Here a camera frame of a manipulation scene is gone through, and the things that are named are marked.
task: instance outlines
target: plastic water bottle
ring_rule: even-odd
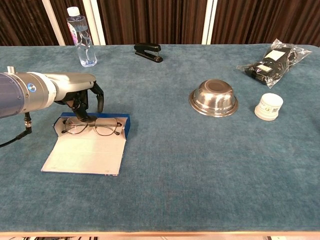
[[[91,41],[85,16],[80,15],[76,6],[68,7],[67,24],[83,67],[92,67],[97,63],[94,46]]]

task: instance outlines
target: blue label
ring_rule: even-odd
[[[27,88],[29,89],[30,92],[34,93],[37,91],[36,86],[33,83],[28,83]]]

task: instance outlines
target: eyeglasses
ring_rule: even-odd
[[[97,118],[94,122],[86,123],[80,121],[77,117],[69,117],[63,121],[65,130],[62,133],[80,134],[86,127],[94,127],[97,134],[101,136],[110,136],[112,134],[119,135],[120,132],[116,131],[117,127],[122,124],[116,118]]]

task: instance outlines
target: table edge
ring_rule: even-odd
[[[0,237],[191,237],[191,236],[320,236],[320,231],[8,231]]]

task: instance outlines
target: black cable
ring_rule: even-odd
[[[0,148],[5,147],[9,144],[12,144],[13,142],[22,139],[23,137],[27,136],[28,134],[32,133],[31,130],[31,117],[29,112],[26,112],[24,114],[24,125],[25,125],[25,131],[23,131],[22,133],[20,133],[18,136],[16,136],[14,139],[11,139],[10,141],[7,141],[3,144],[0,144]]]

